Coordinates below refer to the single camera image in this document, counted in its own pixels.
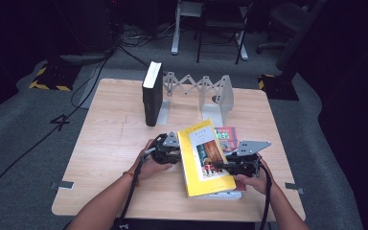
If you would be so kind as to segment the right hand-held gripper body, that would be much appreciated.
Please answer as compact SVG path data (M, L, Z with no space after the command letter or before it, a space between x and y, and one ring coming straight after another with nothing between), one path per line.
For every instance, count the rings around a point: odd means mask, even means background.
M259 177L261 163L258 152L270 146L269 141L240 141L236 151L235 174Z

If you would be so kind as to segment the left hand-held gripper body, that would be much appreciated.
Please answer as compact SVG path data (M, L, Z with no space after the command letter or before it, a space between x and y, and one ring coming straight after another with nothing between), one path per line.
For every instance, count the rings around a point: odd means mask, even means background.
M150 145L154 148L151 156L158 164L176 164L172 157L172 152L175 150L180 151L178 139L173 132L159 134Z

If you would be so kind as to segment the red illustrated book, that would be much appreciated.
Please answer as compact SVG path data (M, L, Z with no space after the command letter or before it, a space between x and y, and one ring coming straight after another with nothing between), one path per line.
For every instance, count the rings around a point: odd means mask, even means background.
M215 128L222 152L225 156L231 155L239 147L237 131L233 126L222 126ZM236 188L226 190L226 193L243 193L246 191L246 186L240 181L235 180Z

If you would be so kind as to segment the yellow paperback book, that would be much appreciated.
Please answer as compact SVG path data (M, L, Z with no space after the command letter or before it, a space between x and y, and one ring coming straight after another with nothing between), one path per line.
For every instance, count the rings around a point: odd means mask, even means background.
M227 163L211 120L177 132L188 197L232 192L235 179L215 163Z

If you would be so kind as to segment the blue paperback book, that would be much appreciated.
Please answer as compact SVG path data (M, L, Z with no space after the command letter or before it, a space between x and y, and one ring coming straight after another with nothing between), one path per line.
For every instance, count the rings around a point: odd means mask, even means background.
M230 192L218 192L207 195L189 195L189 198L198 199L240 199L242 198L242 192L230 191Z

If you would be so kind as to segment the black hardcover book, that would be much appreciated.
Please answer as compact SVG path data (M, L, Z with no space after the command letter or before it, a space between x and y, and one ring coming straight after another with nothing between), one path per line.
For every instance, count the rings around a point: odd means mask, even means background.
M163 102L163 70L161 62L152 61L142 83L146 124L156 125Z

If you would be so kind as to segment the white expandable bookend rack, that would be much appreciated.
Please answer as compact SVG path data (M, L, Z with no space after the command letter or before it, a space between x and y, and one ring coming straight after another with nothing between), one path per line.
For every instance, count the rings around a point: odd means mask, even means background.
M227 114L234 107L234 92L228 75L224 75L217 82L212 82L208 76L195 81L190 75L179 79L174 72L168 72L163 77L163 87L167 96L162 102L157 124L165 125L168 122L168 110L173 93L181 92L190 95L196 92L198 107L202 119L211 119L215 127L223 127Z

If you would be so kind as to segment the person's left hand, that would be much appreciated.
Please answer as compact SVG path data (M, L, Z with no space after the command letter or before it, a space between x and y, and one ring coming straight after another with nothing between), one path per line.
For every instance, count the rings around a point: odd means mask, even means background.
M142 156L145 154L145 151L150 147L151 143L152 143L152 139L149 139L146 145L144 146L144 148L138 154L133 165L127 171L129 174L134 174L134 175L137 174L135 170L137 166L141 163ZM172 166L173 164L171 163L160 165L156 163L150 156L148 156L145 162L142 164L141 171L137 174L138 179L142 180L142 179L149 178L155 173L160 173L162 171L166 171L170 169Z

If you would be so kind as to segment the person's right hand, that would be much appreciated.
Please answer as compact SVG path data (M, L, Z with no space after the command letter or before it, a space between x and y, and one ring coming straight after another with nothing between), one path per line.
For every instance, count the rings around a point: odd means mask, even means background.
M269 191L274 192L276 189L276 183L274 181L274 178L272 176L272 173L266 164L266 162L263 160L263 158L260 158L260 161L262 163L262 166L260 168L260 176L259 177L248 177L243 174L235 175L234 178L241 183L245 185L252 186L256 191L259 193L266 195L268 188L267 188L267 179L270 178L271 186Z

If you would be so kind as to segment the grey tape piece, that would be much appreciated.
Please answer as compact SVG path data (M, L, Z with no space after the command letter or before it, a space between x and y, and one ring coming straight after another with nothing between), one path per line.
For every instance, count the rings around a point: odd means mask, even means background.
M285 186L286 186L286 189L296 191L299 195L304 194L304 190L302 188L299 188L296 184L286 182Z
M59 182L53 181L49 186L49 188L52 190L58 190L58 189L71 190L73 187L74 187L74 183L70 181L59 181Z

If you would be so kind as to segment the black yellow striped base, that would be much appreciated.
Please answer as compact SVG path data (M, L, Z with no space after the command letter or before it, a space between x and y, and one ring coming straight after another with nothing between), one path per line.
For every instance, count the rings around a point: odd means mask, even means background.
M258 76L258 86L271 100L299 100L292 82L283 80L280 76L260 75Z
M72 91L80 70L80 66L56 66L45 63L37 71L29 87L43 90Z

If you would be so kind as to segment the black folding chair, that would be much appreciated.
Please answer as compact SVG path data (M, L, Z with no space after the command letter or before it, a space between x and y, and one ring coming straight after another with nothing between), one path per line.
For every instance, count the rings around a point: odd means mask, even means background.
M237 48L236 64L239 63L244 43L243 34L253 2L254 0L203 0L198 27L195 32L195 36L198 36L196 62L200 61L201 47L208 45L208 42L202 41L203 34L206 31L216 31L232 34L229 41L235 40Z

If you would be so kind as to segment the black office chair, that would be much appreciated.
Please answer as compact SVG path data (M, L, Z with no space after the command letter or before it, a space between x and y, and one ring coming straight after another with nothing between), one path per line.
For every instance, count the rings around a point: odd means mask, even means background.
M309 7L286 2L273 8L269 12L267 31L269 43L260 44L256 53L260 55L265 49L284 49L308 18Z

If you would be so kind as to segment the dark equipment box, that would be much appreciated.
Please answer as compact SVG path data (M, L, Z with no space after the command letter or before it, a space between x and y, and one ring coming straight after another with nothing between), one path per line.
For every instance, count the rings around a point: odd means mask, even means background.
M64 14L83 53L101 53L115 47L105 0L54 0Z

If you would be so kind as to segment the white desk frame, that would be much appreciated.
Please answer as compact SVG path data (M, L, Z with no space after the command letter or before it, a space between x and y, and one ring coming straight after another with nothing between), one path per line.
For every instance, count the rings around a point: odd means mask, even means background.
M175 23L174 32L172 37L172 47L171 54L177 55L179 48L180 39L180 22L184 17L200 17L201 15L201 0L177 0L176 10L175 10ZM246 16L247 7L240 7L241 15ZM237 45L241 45L241 40L244 37L244 32L238 32L235 34ZM241 46L241 59L247 61L249 59L248 54L244 48Z

